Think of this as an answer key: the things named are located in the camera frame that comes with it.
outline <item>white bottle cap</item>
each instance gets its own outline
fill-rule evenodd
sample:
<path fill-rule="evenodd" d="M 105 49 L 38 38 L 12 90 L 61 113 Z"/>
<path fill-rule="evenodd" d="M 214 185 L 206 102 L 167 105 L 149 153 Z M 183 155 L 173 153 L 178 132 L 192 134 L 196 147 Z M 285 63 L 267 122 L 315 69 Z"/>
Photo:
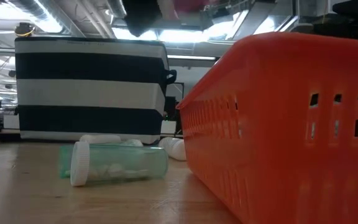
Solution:
<path fill-rule="evenodd" d="M 88 178 L 90 169 L 90 144 L 88 142 L 76 142 L 71 157 L 71 186 L 83 186 Z"/>

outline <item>white stripe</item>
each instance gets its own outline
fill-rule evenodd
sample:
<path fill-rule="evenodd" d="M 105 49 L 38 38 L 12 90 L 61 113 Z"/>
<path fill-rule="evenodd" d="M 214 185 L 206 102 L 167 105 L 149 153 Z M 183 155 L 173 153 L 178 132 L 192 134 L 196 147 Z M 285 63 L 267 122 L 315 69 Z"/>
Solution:
<path fill-rule="evenodd" d="M 89 53 L 132 55 L 161 58 L 169 70 L 164 46 L 118 42 L 85 42 L 71 40 L 17 41 L 15 53 Z"/>
<path fill-rule="evenodd" d="M 165 98 L 157 83 L 100 80 L 17 80 L 19 105 L 154 109 Z"/>
<path fill-rule="evenodd" d="M 79 141 L 84 134 L 99 135 L 101 133 L 70 133 L 70 132 L 56 132 L 56 131 L 20 131 L 22 139 L 47 139 L 47 140 L 70 140 Z M 142 143 L 152 144 L 160 139 L 160 135 L 144 135 L 144 134 L 114 134 L 121 138 L 121 140 L 139 139 Z"/>

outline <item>wooden table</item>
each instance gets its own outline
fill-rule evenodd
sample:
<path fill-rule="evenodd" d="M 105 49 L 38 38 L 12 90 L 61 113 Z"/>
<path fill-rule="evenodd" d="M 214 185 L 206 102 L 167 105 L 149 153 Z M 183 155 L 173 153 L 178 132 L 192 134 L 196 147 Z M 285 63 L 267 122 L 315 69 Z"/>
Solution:
<path fill-rule="evenodd" d="M 0 223 L 239 223 L 191 173 L 73 188 L 58 177 L 58 144 L 0 144 Z"/>

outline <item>ceiling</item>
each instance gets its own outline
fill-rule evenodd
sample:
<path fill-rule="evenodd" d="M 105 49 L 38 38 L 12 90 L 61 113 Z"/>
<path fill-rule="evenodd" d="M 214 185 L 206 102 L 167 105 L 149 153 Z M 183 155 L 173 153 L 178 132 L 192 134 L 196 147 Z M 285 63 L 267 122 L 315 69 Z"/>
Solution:
<path fill-rule="evenodd" d="M 34 36 L 83 36 L 89 38 L 109 37 L 109 32 L 119 39 L 136 39 L 129 33 L 126 23 L 122 19 L 112 19 L 106 0 L 37 0 L 46 2 L 46 8 L 53 8 L 52 17 L 64 29 L 59 34 L 48 33 L 41 29 L 42 24 L 34 22 L 29 13 L 15 9 L 12 4 L 0 4 L 0 96 L 3 104 L 14 105 L 16 100 L 15 78 L 9 76 L 14 70 L 14 33 L 20 22 L 36 24 Z M 143 34 L 143 39 L 158 39 L 165 43 L 169 55 L 207 56 L 216 57 L 215 60 L 194 60 L 170 58 L 171 66 L 181 70 L 178 80 L 194 85 L 215 61 L 238 39 L 263 32 L 284 31 L 284 25 L 294 22 L 294 0 L 256 1 L 256 0 L 220 0 L 226 2 L 225 7 L 229 15 L 214 18 L 205 22 L 204 12 L 178 13 L 178 20 L 168 21 L 159 19 L 152 28 Z M 322 0 L 304 0 L 303 5 L 317 5 Z M 246 6 L 237 9 L 238 4 Z M 318 14 L 318 7 L 310 9 Z M 203 29 L 208 22 L 215 23 L 208 29 Z"/>

